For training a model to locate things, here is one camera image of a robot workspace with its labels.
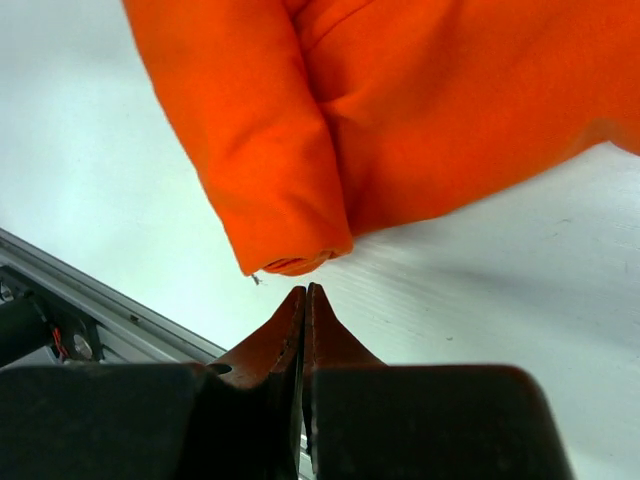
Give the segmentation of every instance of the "black bracket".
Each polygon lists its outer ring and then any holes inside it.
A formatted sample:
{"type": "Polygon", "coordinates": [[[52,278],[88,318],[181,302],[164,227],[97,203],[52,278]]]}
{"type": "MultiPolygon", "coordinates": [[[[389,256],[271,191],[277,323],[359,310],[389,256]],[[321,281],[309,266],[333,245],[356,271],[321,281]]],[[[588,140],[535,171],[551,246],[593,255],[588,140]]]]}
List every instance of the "black bracket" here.
{"type": "Polygon", "coordinates": [[[11,267],[0,267],[0,285],[5,302],[0,325],[7,327],[0,338],[0,366],[45,346],[61,360],[103,358],[93,317],[11,267]]]}

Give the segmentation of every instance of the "orange sleeve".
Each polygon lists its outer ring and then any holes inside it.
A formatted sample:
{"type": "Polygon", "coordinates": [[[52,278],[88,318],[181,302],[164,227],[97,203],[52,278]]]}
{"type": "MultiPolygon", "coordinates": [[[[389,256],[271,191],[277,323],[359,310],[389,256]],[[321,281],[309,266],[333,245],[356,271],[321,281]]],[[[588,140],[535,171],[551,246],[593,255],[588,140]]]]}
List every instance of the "orange sleeve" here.
{"type": "Polygon", "coordinates": [[[336,158],[280,0],[125,0],[156,95],[245,274],[348,253],[336,158]]]}

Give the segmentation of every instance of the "white background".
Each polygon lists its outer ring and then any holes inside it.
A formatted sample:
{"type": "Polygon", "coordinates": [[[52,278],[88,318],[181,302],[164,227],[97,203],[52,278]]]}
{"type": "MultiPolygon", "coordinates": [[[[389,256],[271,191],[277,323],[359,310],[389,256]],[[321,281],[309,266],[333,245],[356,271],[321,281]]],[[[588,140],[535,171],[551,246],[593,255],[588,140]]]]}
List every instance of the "white background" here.
{"type": "Polygon", "coordinates": [[[640,159],[602,145],[312,275],[236,266],[120,4],[0,3],[0,227],[224,346],[322,283],[390,363],[507,362],[579,479],[640,478],[640,159]]]}

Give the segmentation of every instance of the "orange jacket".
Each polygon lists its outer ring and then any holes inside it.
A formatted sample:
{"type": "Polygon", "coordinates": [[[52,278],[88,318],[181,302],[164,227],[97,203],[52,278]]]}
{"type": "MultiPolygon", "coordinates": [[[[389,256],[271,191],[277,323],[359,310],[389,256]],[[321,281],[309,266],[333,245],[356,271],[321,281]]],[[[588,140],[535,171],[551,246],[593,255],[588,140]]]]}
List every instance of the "orange jacket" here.
{"type": "Polygon", "coordinates": [[[126,0],[245,274],[640,153],[638,0],[126,0]]]}

